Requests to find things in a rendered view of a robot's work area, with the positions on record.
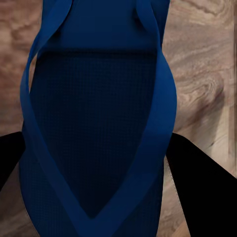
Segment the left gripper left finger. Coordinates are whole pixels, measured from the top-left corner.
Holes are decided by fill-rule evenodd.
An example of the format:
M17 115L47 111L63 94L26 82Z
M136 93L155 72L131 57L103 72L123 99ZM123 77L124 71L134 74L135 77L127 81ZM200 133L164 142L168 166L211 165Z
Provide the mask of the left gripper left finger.
M0 191L25 149L25 140L21 131L0 137Z

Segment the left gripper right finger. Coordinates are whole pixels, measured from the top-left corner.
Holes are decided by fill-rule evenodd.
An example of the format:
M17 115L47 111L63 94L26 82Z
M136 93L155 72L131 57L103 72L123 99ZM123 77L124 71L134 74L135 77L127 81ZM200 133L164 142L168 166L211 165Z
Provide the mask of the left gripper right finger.
M191 237L237 237L237 179L176 133L166 157Z

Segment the sandal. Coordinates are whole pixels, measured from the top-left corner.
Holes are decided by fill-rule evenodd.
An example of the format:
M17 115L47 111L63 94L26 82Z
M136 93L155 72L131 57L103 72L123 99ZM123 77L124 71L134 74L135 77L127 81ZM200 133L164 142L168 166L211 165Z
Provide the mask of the sandal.
M20 84L19 159L40 237L157 236L177 109L161 50L169 5L43 0Z

